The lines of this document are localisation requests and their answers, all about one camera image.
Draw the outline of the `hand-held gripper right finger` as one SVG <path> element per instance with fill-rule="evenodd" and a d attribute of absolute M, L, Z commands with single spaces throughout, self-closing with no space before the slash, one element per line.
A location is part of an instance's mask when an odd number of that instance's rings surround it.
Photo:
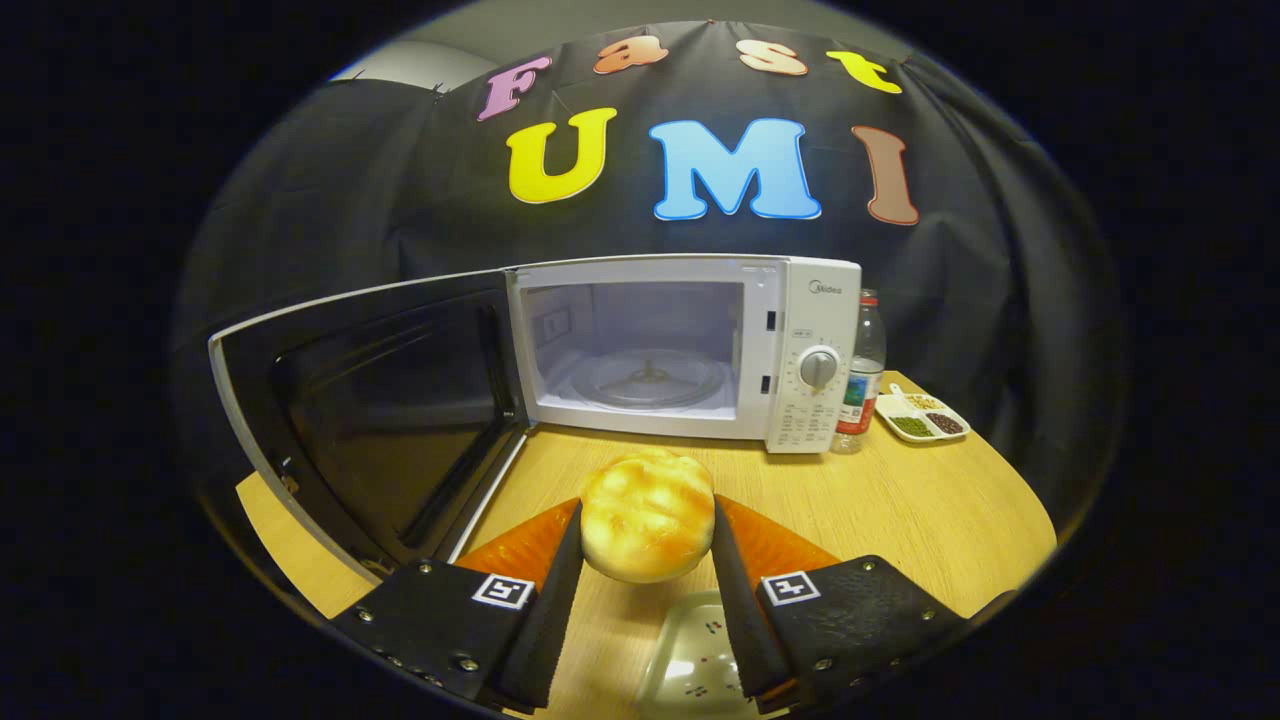
<path fill-rule="evenodd" d="M 710 556 L 742 693 L 760 712 L 867 694 L 969 621 L 877 555 L 842 560 L 717 495 Z"/>

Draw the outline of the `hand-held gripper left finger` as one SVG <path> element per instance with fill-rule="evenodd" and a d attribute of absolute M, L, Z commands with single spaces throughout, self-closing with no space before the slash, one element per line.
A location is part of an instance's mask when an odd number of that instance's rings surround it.
<path fill-rule="evenodd" d="M 419 557 L 332 620 L 420 685 L 486 708 L 545 708 L 584 564 L 577 498 L 454 562 Z"/>

